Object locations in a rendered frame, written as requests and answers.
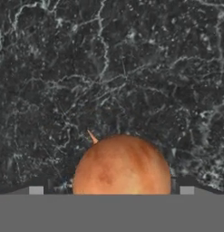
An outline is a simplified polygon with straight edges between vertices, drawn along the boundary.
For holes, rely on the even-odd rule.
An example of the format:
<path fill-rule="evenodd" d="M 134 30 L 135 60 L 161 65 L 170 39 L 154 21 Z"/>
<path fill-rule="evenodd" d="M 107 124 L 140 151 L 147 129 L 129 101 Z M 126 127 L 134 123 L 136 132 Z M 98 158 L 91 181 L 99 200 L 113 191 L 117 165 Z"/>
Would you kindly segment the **brown onion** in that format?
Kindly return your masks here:
<path fill-rule="evenodd" d="M 148 141 L 131 135 L 93 139 L 73 176 L 77 195 L 168 195 L 170 168 Z"/>

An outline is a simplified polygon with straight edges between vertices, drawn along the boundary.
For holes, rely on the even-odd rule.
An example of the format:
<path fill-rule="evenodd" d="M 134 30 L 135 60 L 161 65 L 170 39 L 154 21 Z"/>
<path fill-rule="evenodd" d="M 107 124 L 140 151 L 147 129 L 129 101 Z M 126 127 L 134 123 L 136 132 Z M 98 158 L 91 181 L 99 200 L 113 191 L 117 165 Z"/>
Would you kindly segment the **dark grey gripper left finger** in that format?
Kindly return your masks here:
<path fill-rule="evenodd" d="M 14 195 L 45 195 L 54 192 L 54 184 L 51 179 L 34 179 L 25 183 L 21 187 L 9 190 L 9 194 Z"/>

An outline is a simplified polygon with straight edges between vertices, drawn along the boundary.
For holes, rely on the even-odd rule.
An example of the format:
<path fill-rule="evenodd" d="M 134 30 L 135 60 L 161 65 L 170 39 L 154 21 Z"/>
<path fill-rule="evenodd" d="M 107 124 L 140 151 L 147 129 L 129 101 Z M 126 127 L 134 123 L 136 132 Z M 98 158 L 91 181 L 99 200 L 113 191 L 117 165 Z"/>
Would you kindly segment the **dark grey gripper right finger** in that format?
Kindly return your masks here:
<path fill-rule="evenodd" d="M 219 191 L 200 184 L 191 176 L 184 178 L 171 178 L 171 193 L 178 195 L 219 194 Z"/>

